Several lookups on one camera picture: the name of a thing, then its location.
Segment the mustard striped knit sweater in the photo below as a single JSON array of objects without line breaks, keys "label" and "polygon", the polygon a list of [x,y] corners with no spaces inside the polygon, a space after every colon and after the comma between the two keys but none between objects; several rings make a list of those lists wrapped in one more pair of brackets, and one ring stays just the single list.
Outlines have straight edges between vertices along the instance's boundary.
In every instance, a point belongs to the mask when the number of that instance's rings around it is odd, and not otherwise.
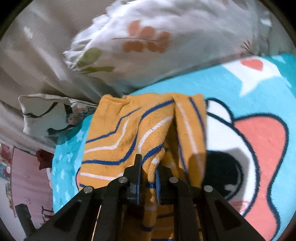
[{"label": "mustard striped knit sweater", "polygon": [[140,216],[126,221],[123,240],[173,240],[173,207],[157,201],[156,169],[169,167],[173,176],[200,187],[206,168],[206,119],[201,94],[102,97],[76,183],[79,189],[106,186],[141,155]]}]

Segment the teal star cartoon blanket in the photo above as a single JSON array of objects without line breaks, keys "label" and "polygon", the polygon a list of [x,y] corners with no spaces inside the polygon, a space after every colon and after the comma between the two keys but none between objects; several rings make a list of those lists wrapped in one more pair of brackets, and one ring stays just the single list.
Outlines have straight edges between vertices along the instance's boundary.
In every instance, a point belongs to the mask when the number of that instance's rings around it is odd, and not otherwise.
[{"label": "teal star cartoon blanket", "polygon": [[[247,57],[142,89],[201,94],[206,104],[206,168],[212,186],[265,240],[279,238],[295,212],[295,56]],[[53,210],[76,183],[94,114],[58,137],[52,164]]]}]

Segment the dark floral print pillow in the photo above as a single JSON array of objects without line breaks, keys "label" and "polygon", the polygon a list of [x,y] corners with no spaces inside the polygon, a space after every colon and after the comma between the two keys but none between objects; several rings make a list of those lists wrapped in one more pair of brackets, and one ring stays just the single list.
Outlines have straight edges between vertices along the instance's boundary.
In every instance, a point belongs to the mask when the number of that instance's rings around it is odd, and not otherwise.
[{"label": "dark floral print pillow", "polygon": [[97,105],[57,95],[20,95],[24,128],[33,137],[53,137],[67,132],[95,113]]}]

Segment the white floral ruffled pillow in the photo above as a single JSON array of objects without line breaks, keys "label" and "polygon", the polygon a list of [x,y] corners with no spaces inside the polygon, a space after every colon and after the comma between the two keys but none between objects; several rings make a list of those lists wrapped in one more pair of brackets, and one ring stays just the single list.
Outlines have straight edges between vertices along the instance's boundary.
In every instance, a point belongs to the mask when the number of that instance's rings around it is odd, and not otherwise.
[{"label": "white floral ruffled pillow", "polygon": [[271,28],[259,1],[115,1],[64,57],[69,69],[128,94],[190,69],[265,54]]}]

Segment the beige bed sheet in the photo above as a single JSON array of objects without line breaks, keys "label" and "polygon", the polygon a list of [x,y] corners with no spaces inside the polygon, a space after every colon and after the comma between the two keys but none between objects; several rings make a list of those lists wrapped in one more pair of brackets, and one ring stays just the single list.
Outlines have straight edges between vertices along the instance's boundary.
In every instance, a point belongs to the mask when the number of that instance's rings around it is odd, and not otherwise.
[{"label": "beige bed sheet", "polygon": [[105,94],[124,92],[64,63],[63,54],[74,36],[110,5],[111,1],[33,1],[17,15],[1,39],[3,142],[29,151],[55,149],[55,138],[23,132],[20,95],[44,93],[98,103]]}]

